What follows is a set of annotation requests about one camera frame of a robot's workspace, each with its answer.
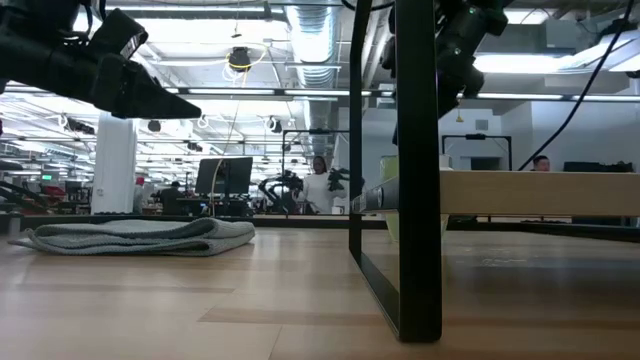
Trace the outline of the long ceiling light bar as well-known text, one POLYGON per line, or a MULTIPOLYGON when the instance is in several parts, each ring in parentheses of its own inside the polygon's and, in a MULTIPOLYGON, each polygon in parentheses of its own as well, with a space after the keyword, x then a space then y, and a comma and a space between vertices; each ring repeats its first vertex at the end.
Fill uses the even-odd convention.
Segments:
MULTIPOLYGON (((188 87, 167 87, 167 92, 186 98, 191 97, 211 97, 211 98, 229 98, 239 99, 241 97, 287 97, 287 98, 346 98, 350 95, 349 90, 340 89, 282 89, 282 88, 188 88, 188 87)), ((42 90, 26 85, 9 85, 5 88, 4 93, 7 94, 53 94, 49 91, 42 90)), ((392 97, 393 91, 382 90, 361 90, 363 98, 389 98, 392 97)))

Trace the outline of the person in dark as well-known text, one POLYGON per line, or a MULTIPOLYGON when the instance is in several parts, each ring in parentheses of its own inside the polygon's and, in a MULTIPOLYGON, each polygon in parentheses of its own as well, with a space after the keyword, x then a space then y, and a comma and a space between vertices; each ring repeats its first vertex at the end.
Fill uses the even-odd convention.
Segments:
POLYGON ((163 215, 180 215, 182 213, 180 198, 183 193, 179 190, 180 183, 173 181, 169 188, 160 191, 159 198, 162 203, 163 215))

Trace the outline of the yellow-green cup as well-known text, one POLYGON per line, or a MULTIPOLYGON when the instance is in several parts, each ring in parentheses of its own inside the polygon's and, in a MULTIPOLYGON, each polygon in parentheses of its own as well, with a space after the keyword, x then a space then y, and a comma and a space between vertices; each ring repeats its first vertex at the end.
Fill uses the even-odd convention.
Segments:
MULTIPOLYGON (((444 171, 451 170, 452 167, 452 159, 449 155, 440 155, 439 156, 440 169, 444 171)), ((399 160, 397 155, 393 156, 383 156, 380 160, 380 175, 381 180, 386 182, 391 178, 395 177, 399 173, 399 160)), ((385 215, 385 221, 387 228, 389 230, 389 234, 391 236, 391 240, 393 243, 398 244, 400 241, 400 225, 399 225, 399 215, 397 213, 388 213, 385 215)), ((446 228, 448 225, 449 216, 442 215, 441 216, 441 235, 444 235, 446 232, 446 228)))

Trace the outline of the person in white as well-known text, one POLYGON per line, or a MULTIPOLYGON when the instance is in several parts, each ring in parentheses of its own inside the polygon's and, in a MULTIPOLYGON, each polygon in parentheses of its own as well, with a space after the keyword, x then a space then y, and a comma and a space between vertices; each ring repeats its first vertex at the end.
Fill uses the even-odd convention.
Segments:
POLYGON ((312 161, 313 173, 303 179, 303 188, 295 192, 297 202, 306 202, 314 214, 331 214, 334 200, 345 198, 345 189, 330 189, 329 171, 322 156, 312 161))

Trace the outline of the black computer monitor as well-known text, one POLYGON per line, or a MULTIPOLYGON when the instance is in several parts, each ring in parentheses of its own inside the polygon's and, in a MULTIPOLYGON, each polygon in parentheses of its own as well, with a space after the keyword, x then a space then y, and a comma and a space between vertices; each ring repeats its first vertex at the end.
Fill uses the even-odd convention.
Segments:
POLYGON ((251 181, 251 157, 202 159, 199 162, 197 194, 247 194, 251 181))

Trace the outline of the black table edge rail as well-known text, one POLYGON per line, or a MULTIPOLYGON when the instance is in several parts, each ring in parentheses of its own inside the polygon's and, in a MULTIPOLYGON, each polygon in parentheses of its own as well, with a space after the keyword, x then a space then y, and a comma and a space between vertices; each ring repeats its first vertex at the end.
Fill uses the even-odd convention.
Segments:
MULTIPOLYGON (((47 224, 89 223, 101 224, 116 220, 150 220, 190 222, 195 217, 188 216, 145 216, 145 215, 22 215, 18 213, 0 214, 0 235, 6 235, 11 230, 20 231, 27 228, 47 224)), ((301 217, 253 217, 253 218, 224 218, 224 221, 251 222, 256 227, 264 228, 309 228, 309 229, 348 229, 349 219, 330 216, 322 219, 320 216, 310 218, 301 217)), ((640 228, 583 225, 561 222, 520 221, 520 222, 478 222, 452 221, 447 224, 448 231, 476 231, 476 232, 522 232, 554 236, 576 237, 640 244, 640 228)))

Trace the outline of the black metal shelf frame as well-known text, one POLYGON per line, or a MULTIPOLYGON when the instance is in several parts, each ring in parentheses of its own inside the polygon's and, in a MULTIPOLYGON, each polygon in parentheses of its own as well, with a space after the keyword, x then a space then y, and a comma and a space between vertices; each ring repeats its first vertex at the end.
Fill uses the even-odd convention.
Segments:
POLYGON ((402 342, 442 336, 440 175, 433 0, 394 0, 399 178, 373 198, 399 215, 399 285, 362 251, 362 217, 349 214, 349 251, 402 342))

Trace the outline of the light wooden shelf board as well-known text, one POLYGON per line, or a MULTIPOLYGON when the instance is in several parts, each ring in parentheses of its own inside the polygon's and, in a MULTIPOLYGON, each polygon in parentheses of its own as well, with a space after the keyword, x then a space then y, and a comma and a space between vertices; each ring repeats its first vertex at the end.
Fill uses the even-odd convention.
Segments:
POLYGON ((435 206, 446 215, 640 217, 640 174, 444 170, 433 183, 394 177, 354 213, 435 206))

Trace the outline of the grey towel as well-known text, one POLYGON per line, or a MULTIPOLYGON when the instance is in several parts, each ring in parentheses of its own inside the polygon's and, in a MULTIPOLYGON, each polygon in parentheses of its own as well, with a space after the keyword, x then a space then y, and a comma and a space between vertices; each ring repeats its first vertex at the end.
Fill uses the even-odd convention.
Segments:
POLYGON ((116 220, 102 224, 51 224, 28 229, 9 243, 57 255, 168 255, 210 257, 248 244, 250 222, 212 217, 190 222, 116 220))

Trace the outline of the small black background frame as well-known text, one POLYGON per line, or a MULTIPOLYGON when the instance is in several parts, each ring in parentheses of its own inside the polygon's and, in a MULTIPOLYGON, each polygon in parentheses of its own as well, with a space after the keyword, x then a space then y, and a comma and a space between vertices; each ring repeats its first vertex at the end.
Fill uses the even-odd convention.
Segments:
POLYGON ((512 137, 511 136, 505 136, 505 135, 486 135, 486 134, 482 134, 482 133, 475 133, 475 134, 455 134, 455 135, 442 135, 441 136, 441 143, 440 143, 440 150, 441 153, 444 154, 447 150, 446 150, 446 141, 449 138, 455 138, 455 139, 464 139, 467 141, 485 141, 487 139, 503 139, 507 142, 507 155, 508 155, 508 170, 509 171, 513 171, 513 147, 512 147, 512 137))

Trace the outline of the white building column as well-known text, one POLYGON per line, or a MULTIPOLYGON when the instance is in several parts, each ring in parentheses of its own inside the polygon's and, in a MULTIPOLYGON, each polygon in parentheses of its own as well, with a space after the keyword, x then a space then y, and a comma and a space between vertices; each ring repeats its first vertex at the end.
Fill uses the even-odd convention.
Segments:
POLYGON ((99 116, 91 213, 133 209, 138 121, 110 113, 99 116))

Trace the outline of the background black robot arms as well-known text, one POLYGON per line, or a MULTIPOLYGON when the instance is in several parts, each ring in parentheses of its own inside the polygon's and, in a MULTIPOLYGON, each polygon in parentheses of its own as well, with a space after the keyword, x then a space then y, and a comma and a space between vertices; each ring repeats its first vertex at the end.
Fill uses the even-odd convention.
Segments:
POLYGON ((272 204, 271 210, 276 213, 291 215, 296 211, 294 193, 302 191, 303 180, 290 170, 262 180, 258 189, 272 204))

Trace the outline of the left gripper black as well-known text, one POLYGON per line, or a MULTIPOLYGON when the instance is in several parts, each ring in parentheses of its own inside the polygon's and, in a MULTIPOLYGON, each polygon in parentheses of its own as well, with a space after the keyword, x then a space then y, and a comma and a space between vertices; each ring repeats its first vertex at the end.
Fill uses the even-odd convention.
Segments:
POLYGON ((104 29, 83 42, 55 32, 0 29, 0 94, 11 81, 90 103, 120 118, 199 118, 196 105, 167 91, 141 64, 116 55, 104 29), (113 61, 114 70, 103 65, 113 61))

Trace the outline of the silver ceiling air duct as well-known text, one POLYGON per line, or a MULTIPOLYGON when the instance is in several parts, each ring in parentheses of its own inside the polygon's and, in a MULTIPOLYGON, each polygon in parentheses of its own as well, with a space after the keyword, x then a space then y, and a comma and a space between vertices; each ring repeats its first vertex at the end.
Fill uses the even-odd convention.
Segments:
POLYGON ((338 70, 337 39, 341 9, 332 6, 287 6, 291 47, 303 88, 332 88, 338 70))

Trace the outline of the background green robot gripper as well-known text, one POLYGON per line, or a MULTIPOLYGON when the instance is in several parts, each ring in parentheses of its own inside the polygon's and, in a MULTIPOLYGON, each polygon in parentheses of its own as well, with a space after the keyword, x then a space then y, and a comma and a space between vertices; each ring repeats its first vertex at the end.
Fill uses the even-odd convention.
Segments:
POLYGON ((344 197, 349 192, 351 171, 346 168, 331 168, 328 174, 328 190, 344 197))

